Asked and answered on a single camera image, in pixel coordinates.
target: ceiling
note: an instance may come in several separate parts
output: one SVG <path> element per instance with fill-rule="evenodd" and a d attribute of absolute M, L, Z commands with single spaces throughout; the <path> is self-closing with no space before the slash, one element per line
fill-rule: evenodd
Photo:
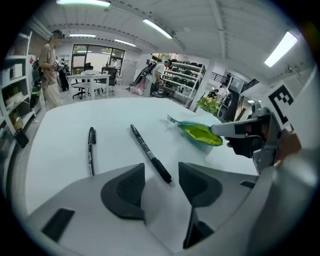
<path fill-rule="evenodd" d="M 292 21 L 268 1 L 256 0 L 109 0 L 110 7 L 57 5 L 52 0 L 36 18 L 49 30 L 61 29 L 66 41 L 118 44 L 134 43 L 140 53 L 194 55 L 227 64 L 251 78 L 270 85 L 313 64 L 306 43 Z M 143 19 L 157 23 L 173 35 L 168 39 Z M 274 66 L 264 64 L 286 31 L 298 43 Z M 68 38 L 72 33 L 96 38 Z"/>

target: table surface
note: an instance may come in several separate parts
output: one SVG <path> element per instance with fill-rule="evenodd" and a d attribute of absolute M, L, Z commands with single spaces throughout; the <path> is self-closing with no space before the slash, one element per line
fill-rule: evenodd
<path fill-rule="evenodd" d="M 257 175 L 257 171 L 251 159 L 236 155 L 226 146 L 225 140 L 222 146 L 207 146 L 206 150 L 200 150 L 183 136 L 178 127 L 167 121 L 167 115 L 179 121 L 206 125 L 220 123 L 202 109 L 200 113 L 193 113 L 162 98 L 100 99 L 48 111 L 34 138 L 27 165 L 25 197 L 28 214 L 69 184 L 89 176 L 88 133 L 89 128 L 94 127 L 95 172 L 100 174 L 144 163 L 146 184 L 142 204 L 144 210 L 153 211 L 151 217 L 156 216 L 148 229 L 170 251 L 181 251 L 191 206 L 179 186 L 178 162 L 249 175 Z M 170 186 L 151 165 L 130 124 L 134 124 L 150 150 L 171 174 Z"/>
<path fill-rule="evenodd" d="M 108 78 L 110 77 L 110 74 L 73 74 L 73 75 L 68 75 L 66 78 L 69 79 L 103 79 L 103 78 Z"/>

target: plastic bag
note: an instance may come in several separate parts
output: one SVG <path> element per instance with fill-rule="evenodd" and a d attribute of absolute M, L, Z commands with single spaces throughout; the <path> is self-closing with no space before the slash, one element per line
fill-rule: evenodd
<path fill-rule="evenodd" d="M 223 144 L 222 138 L 214 135 L 207 125 L 192 121 L 177 121 L 169 115 L 167 116 L 167 119 L 177 125 L 194 141 L 210 146 L 221 146 Z"/>

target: green plant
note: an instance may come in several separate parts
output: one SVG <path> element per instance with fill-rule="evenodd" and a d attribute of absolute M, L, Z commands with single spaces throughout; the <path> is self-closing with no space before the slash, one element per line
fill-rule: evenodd
<path fill-rule="evenodd" d="M 196 102 L 196 106 L 202 108 L 206 112 L 215 114 L 219 109 L 219 102 L 213 98 L 203 97 L 201 100 Z"/>

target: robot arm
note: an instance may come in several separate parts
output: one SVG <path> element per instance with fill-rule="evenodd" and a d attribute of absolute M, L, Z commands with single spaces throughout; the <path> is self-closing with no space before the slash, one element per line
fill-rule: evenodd
<path fill-rule="evenodd" d="M 226 137 L 237 155 L 253 158 L 256 169 L 261 172 L 275 163 L 282 131 L 267 108 L 257 103 L 253 109 L 250 119 L 216 124 L 211 126 L 211 132 Z M 267 137 L 262 134 L 262 126 L 268 127 Z"/>

